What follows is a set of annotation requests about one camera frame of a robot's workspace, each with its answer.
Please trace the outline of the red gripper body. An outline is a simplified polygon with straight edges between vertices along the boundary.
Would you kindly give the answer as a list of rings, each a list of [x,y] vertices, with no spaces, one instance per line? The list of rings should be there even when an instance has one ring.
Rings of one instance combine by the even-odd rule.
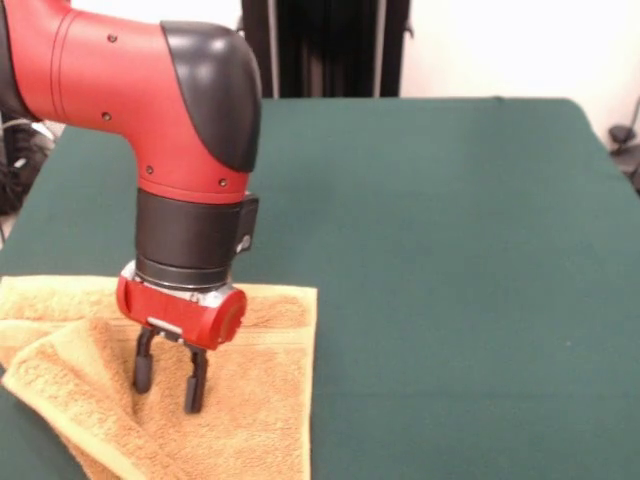
[[[246,294],[231,284],[211,291],[172,290],[143,281],[134,261],[121,271],[116,297],[127,318],[207,350],[232,341],[247,310]]]

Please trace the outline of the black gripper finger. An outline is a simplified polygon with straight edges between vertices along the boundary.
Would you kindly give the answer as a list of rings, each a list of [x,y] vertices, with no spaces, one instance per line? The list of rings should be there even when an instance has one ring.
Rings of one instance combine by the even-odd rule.
[[[202,409],[206,387],[208,358],[205,349],[194,345],[187,345],[193,370],[187,378],[184,411],[187,414],[199,413]]]
[[[153,356],[151,345],[155,331],[143,327],[137,337],[133,386],[138,394],[145,394],[151,388]]]

